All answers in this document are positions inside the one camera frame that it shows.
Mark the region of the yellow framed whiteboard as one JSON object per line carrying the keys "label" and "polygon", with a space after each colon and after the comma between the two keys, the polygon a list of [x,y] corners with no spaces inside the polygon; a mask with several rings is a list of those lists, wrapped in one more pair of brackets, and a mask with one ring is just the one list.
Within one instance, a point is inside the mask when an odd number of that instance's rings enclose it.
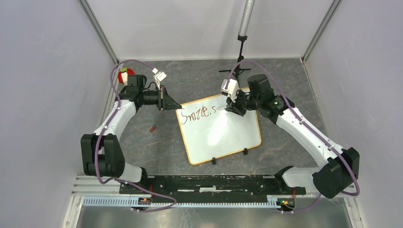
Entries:
{"label": "yellow framed whiteboard", "polygon": [[262,143],[256,111],[239,116],[217,110],[225,106],[226,97],[214,95],[184,103],[176,110],[190,164],[210,162],[213,157],[218,159]]}

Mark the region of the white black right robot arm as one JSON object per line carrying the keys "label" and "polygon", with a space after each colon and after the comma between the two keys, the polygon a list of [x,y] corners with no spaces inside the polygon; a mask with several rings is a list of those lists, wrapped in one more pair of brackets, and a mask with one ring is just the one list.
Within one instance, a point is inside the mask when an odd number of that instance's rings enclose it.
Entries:
{"label": "white black right robot arm", "polygon": [[360,154],[353,147],[343,148],[320,132],[297,107],[283,95],[276,95],[264,75],[254,75],[248,80],[249,92],[243,92],[235,79],[225,79],[221,92],[225,95],[225,110],[244,116],[248,111],[257,111],[264,118],[290,134],[316,162],[314,168],[285,168],[280,178],[275,179],[277,192],[286,194],[293,187],[313,189],[322,196],[332,199],[347,192],[350,185],[358,186]]}

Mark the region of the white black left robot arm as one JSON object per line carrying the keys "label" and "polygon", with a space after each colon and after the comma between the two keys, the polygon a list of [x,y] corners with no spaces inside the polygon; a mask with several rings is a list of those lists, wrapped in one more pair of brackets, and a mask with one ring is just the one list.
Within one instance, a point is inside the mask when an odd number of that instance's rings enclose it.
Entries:
{"label": "white black left robot arm", "polygon": [[161,84],[165,78],[164,72],[157,72],[154,75],[156,88],[150,90],[145,87],[147,79],[144,75],[128,76],[107,119],[92,134],[84,134],[80,140],[85,175],[129,181],[132,189],[140,194],[149,189],[145,170],[125,161],[119,140],[140,107],[154,105],[161,111],[181,109],[182,106]]}

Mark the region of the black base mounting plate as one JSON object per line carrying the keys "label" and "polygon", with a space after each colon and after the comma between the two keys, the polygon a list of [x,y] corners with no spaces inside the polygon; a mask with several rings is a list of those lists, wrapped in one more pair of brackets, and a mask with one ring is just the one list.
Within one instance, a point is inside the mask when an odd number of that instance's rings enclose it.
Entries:
{"label": "black base mounting plate", "polygon": [[177,203],[263,203],[268,195],[306,194],[304,187],[290,187],[278,175],[155,175],[140,186]]}

